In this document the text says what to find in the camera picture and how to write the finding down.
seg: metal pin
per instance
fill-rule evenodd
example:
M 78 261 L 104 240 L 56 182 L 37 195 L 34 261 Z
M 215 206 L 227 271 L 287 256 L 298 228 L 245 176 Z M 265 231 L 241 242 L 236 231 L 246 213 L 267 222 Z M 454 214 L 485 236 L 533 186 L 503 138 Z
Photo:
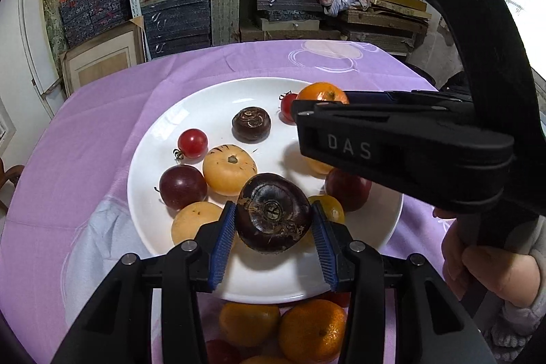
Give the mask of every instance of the metal pin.
M 180 244 L 182 250 L 184 251 L 193 251 L 197 248 L 197 243 L 193 239 L 188 239 Z
M 353 251 L 360 252 L 366 249 L 366 244 L 364 244 L 362 241 L 353 241 L 349 244 L 349 248 Z
M 134 253 L 126 253 L 121 258 L 121 263 L 126 266 L 130 266 L 134 264 L 136 261 L 137 261 L 137 257 Z
M 422 266 L 425 263 L 425 257 L 419 253 L 411 255 L 409 260 L 414 266 Z

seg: dark brown water chestnut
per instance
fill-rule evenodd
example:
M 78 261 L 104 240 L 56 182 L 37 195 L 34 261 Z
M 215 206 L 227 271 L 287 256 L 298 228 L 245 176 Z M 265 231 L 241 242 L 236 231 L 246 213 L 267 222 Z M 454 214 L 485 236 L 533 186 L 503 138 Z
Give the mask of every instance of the dark brown water chestnut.
M 311 205 L 292 182 L 274 173 L 252 177 L 237 200 L 235 228 L 242 241 L 261 253 L 280 253 L 309 230 Z
M 244 141 L 257 141 L 265 138 L 271 130 L 271 118 L 260 107 L 243 108 L 231 121 L 237 138 Z

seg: tablecloth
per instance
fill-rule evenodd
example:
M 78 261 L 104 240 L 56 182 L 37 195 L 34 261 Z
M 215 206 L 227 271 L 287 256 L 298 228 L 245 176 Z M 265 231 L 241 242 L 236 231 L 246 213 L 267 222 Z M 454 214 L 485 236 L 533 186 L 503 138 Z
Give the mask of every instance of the tablecloth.
M 140 240 L 93 233 L 89 219 L 104 210 L 113 227 L 134 231 L 128 218 L 129 164 L 149 126 L 171 105 L 209 85 L 237 78 L 277 76 L 332 82 L 344 89 L 432 89 L 424 79 L 371 44 L 337 41 L 268 41 L 203 49 L 158 59 L 78 90 L 46 129 L 18 184 L 0 242 L 0 310 L 38 364 L 48 363 L 66 334 L 67 321 L 90 292 L 76 267 L 102 263 L 106 274 L 123 250 Z M 431 207 L 405 197 L 397 229 L 382 253 L 405 258 L 422 252 L 441 269 L 443 221 Z M 75 258 L 85 237 L 100 239 L 96 257 Z M 220 301 L 200 306 L 206 339 L 217 336 Z M 392 361 L 394 344 L 386 346 Z

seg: white lettering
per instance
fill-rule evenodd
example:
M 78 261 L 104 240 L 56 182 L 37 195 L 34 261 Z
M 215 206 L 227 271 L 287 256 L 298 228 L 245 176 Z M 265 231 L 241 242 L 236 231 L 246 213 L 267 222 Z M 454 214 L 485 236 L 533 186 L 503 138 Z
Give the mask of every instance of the white lettering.
M 354 156 L 353 147 L 351 147 L 349 139 L 345 140 L 345 145 L 343 146 L 343 152 L 345 153 L 346 151 L 350 151 L 351 155 Z
M 362 153 L 360 153 L 360 157 L 363 159 L 370 159 L 372 157 L 372 154 L 368 150 L 370 148 L 370 145 L 367 142 L 363 142 L 360 144 L 360 149 L 362 150 Z
M 337 149 L 337 138 L 334 135 L 328 135 L 328 146 L 332 150 Z

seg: human hand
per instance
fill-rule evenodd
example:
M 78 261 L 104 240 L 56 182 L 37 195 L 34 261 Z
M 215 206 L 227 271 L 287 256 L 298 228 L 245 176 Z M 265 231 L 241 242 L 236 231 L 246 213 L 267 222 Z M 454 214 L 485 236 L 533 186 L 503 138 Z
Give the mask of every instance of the human hand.
M 436 218 L 453 219 L 455 215 L 438 208 Z M 462 299 L 474 276 L 485 288 L 516 307 L 529 307 L 537 297 L 541 274 L 531 255 L 485 246 L 465 246 L 457 233 L 457 221 L 442 242 L 443 275 L 448 287 Z

